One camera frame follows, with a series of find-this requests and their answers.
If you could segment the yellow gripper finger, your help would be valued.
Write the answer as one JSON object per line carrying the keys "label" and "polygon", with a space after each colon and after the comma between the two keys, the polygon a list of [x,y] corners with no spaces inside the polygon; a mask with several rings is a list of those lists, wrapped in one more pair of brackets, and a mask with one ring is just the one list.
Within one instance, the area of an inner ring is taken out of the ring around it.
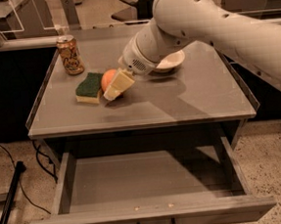
{"label": "yellow gripper finger", "polygon": [[119,95],[123,94],[131,85],[135,83],[131,71],[123,68],[116,68],[116,74],[113,76],[111,83],[104,92],[104,98],[112,101]]}

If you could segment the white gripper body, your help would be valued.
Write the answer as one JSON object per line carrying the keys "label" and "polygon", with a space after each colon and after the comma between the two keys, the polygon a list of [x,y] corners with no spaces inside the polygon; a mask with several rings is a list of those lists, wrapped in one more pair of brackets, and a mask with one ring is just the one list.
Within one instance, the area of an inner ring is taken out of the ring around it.
{"label": "white gripper body", "polygon": [[146,75],[173,51],[173,37],[163,32],[151,19],[128,41],[118,62],[136,75]]}

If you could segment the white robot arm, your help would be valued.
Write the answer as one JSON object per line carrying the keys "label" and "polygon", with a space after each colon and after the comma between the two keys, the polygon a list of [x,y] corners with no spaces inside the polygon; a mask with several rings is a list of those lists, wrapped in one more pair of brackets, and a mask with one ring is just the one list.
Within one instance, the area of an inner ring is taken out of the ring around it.
{"label": "white robot arm", "polygon": [[239,63],[281,92],[281,25],[233,14],[212,0],[155,0],[153,17],[125,46],[118,62],[128,70],[122,84],[109,84],[104,98],[112,101],[171,53],[194,41]]}

